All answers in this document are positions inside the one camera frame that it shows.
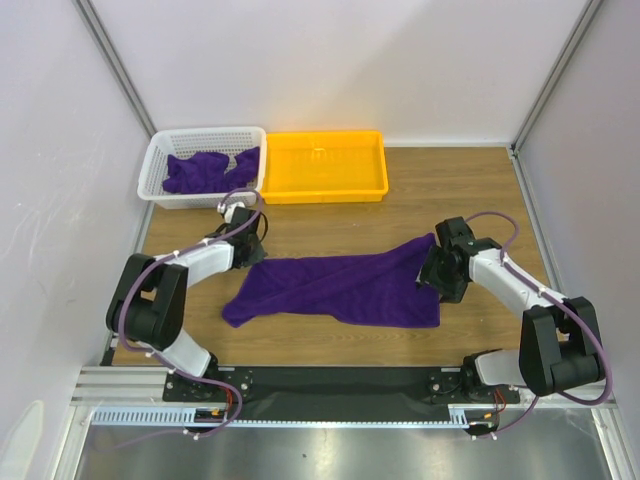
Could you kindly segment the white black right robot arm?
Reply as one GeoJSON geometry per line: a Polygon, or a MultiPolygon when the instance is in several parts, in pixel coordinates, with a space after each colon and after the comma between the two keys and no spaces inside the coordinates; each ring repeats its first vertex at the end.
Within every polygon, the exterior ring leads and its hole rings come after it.
{"type": "Polygon", "coordinates": [[[481,402],[499,385],[525,387],[546,397],[568,396],[570,390],[603,382],[594,404],[611,394],[612,373],[604,352],[593,304],[569,298],[535,279],[495,240],[478,238],[467,219],[446,219],[435,227],[430,247],[416,278],[439,294],[443,303],[458,304],[475,283],[491,293],[520,319],[516,350],[494,350],[466,358],[460,377],[463,395],[481,402]]]}

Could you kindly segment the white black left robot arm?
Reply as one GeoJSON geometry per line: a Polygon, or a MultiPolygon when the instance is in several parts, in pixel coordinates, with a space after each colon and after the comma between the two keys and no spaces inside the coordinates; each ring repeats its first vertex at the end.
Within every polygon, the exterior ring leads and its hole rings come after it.
{"type": "Polygon", "coordinates": [[[186,376],[199,400],[214,397],[222,380],[218,360],[184,329],[187,291],[217,274],[253,266],[266,253],[266,215],[235,203],[223,223],[198,243],[159,256],[133,254],[125,263],[106,313],[106,326],[123,347],[154,356],[186,376]]]}

